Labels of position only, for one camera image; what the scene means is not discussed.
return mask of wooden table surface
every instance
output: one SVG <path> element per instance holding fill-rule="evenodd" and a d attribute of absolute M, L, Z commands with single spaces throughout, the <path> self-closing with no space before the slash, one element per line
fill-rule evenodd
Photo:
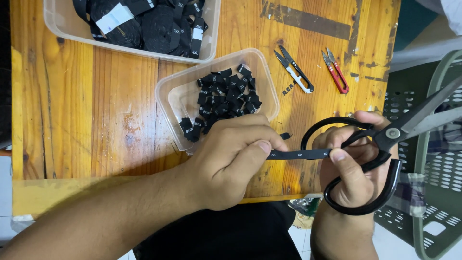
<path fill-rule="evenodd" d="M 271 126 L 292 134 L 288 145 L 296 150 L 321 119 L 382 110 L 399 8 L 398 0 L 222 0 L 216 58 L 249 47 L 264 54 L 280 100 Z M 40 200 L 28 198 L 59 189 L 40 180 L 146 175 L 188 159 L 172 141 L 154 89 L 159 79 L 192 65 L 58 38 L 44 24 L 41 0 L 11 0 L 11 22 L 15 215 L 39 213 L 28 203 Z M 273 53 L 277 44 L 311 80 L 312 94 L 298 86 L 283 94 L 292 78 Z M 325 47 L 337 57 L 347 95 L 326 68 Z M 317 164 L 266 162 L 244 202 L 320 192 Z M 36 194 L 23 189 L 28 180 L 38 180 L 28 182 L 41 187 Z"/>

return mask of hand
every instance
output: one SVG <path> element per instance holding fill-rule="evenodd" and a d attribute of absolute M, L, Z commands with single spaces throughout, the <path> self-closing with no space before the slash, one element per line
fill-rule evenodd
<path fill-rule="evenodd" d="M 225 210 L 238 204 L 272 149 L 288 151 L 265 115 L 216 122 L 194 156 L 182 165 L 182 178 L 189 180 L 198 208 Z"/>
<path fill-rule="evenodd" d="M 356 111 L 355 118 L 362 123 L 374 124 L 377 130 L 390 122 L 375 112 Z M 372 202 L 385 185 L 391 158 L 398 159 L 398 147 L 394 146 L 391 158 L 372 171 L 363 173 L 362 164 L 376 158 L 378 148 L 369 138 L 362 138 L 340 149 L 341 144 L 358 129 L 353 126 L 331 127 L 313 141 L 313 149 L 334 148 L 330 158 L 321 165 L 320 182 L 324 190 L 329 182 L 340 176 L 342 181 L 331 191 L 332 199 L 344 207 L 359 207 Z"/>

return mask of black pants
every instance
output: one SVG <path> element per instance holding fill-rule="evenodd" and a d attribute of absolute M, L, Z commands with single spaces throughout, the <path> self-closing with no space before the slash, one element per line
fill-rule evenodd
<path fill-rule="evenodd" d="M 294 219 L 286 201 L 201 210 L 165 226 L 133 252 L 137 260 L 300 259 L 287 232 Z"/>

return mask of forearm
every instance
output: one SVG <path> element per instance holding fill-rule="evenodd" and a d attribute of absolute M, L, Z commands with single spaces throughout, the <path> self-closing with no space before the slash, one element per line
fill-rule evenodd
<path fill-rule="evenodd" d="M 348 216 L 321 202 L 311 231 L 311 251 L 316 260 L 378 259 L 372 234 L 373 214 Z"/>
<path fill-rule="evenodd" d="M 165 225 L 199 210 L 178 168 L 112 187 L 41 217 L 0 259 L 117 259 Z"/>

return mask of scissor pivot screw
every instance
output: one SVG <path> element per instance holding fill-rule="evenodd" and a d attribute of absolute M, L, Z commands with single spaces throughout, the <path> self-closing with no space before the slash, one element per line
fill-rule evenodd
<path fill-rule="evenodd" d="M 385 132 L 385 135 L 390 139 L 397 139 L 400 137 L 401 132 L 396 128 L 390 128 Z"/>

